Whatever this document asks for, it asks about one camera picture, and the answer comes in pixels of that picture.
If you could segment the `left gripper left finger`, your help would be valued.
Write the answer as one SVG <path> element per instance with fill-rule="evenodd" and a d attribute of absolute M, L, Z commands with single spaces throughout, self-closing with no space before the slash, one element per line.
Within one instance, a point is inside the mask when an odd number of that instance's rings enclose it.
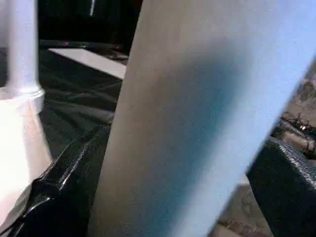
<path fill-rule="evenodd" d="M 84 237 L 110 126 L 70 142 L 20 195 L 0 227 L 2 237 Z"/>

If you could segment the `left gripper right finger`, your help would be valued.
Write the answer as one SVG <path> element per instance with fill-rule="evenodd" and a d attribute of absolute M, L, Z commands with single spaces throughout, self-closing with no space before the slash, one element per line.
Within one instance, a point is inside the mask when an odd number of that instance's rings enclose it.
<path fill-rule="evenodd" d="M 299 150 L 269 137 L 246 176 L 274 236 L 316 235 L 316 168 Z"/>

